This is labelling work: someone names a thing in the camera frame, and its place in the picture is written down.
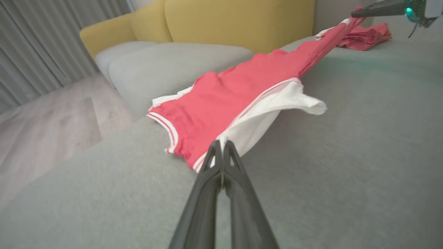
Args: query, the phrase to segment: yellow sofa back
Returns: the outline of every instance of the yellow sofa back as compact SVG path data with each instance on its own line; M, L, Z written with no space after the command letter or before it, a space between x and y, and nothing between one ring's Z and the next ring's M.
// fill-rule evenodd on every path
M157 0L133 13L131 26L137 40L172 42L166 25L165 2L166 0Z
M312 35L315 0L157 0L80 31L95 56L127 41L211 43L268 53Z
M213 43L268 53L312 35L314 0L167 0L174 42Z

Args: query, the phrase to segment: gray curtain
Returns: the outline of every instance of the gray curtain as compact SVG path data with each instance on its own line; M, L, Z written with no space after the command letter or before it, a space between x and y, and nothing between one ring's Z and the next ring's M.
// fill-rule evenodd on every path
M0 0L0 113L97 71L79 32L126 0Z

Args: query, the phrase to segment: sofa seat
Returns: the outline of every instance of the sofa seat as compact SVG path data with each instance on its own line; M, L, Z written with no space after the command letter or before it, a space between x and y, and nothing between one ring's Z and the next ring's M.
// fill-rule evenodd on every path
M130 55L132 53L138 52L139 50L155 45L155 42L144 42L144 41L132 41L120 43L116 46L110 47L102 52L98 53L95 57L95 63L98 66L98 69L105 76L105 78L112 83L111 78L109 76L109 66L112 62L117 59Z
M442 248L442 58L393 39L304 75L328 110L282 111L242 157L281 249ZM143 117L55 167L0 213L0 248L167 248L196 177L168 141ZM227 249L224 192L217 209Z
M220 72L252 58L241 47L162 43L116 59L109 75L137 117L146 115L153 98L175 94L209 71Z

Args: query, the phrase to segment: sofa armrest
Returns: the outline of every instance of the sofa armrest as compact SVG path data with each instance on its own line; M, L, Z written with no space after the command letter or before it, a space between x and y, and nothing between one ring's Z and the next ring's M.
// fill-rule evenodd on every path
M95 60L101 51L117 44L136 41L131 27L132 13L118 16L103 22L85 27L80 31L80 39Z

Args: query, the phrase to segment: laminate floor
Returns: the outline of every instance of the laminate floor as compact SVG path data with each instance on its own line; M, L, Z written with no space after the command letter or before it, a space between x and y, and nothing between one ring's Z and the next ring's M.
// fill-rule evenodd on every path
M0 210L38 177L135 121L102 74L0 116Z

